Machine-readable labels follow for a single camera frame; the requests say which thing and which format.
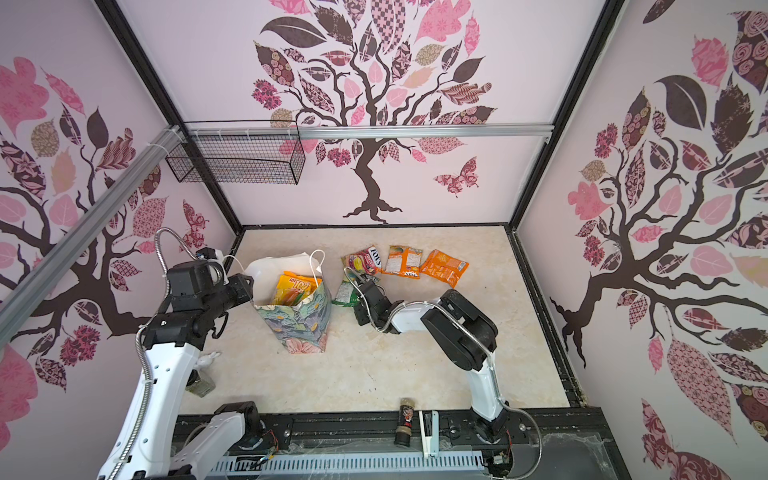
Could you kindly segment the green snack packet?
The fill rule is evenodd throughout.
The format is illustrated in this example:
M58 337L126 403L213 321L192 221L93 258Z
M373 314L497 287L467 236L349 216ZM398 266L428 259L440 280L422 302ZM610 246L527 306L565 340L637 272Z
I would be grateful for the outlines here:
M337 290L332 304L340 307L351 308L359 304L360 298L357 290L347 280L343 280Z

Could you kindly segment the yellow snack packet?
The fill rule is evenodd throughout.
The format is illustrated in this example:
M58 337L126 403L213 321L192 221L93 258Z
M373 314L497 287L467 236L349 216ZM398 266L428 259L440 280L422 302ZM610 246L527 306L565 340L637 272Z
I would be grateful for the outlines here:
M271 303L281 306L296 306L310 297L322 284L317 276L303 276L285 271L278 279Z

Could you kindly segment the floral paper gift bag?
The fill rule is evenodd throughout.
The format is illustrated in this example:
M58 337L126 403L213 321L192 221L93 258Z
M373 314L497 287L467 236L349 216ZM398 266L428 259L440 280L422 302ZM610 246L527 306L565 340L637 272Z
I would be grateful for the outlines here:
M266 257L241 265L240 272L254 280L251 305L291 354L322 353L328 341L332 301L324 280L325 252L316 249L287 257ZM279 277L290 271L323 279L319 288L296 306L271 303Z

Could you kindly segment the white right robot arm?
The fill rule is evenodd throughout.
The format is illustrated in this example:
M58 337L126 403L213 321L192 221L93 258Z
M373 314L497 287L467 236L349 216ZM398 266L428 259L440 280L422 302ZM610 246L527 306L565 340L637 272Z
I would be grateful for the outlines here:
M495 443L507 430L507 422L521 420L523 411L513 408L502 394L497 376L495 323L455 289L434 300L393 302L370 275L346 267L347 282L357 292L354 314L359 324L379 333L404 334L425 331L446 357L465 371L471 394L474 430L486 443Z

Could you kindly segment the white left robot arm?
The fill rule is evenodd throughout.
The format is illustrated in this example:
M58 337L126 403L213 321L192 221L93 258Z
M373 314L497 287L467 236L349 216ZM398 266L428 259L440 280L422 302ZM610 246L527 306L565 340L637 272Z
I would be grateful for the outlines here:
M252 277L227 275L221 251L189 251L189 261L165 261L166 292L140 326L135 349L141 374L101 479L203 479L237 443L260 442L265 426L254 402L224 404L178 453L172 438L182 396L208 338L224 332L231 309L253 298Z

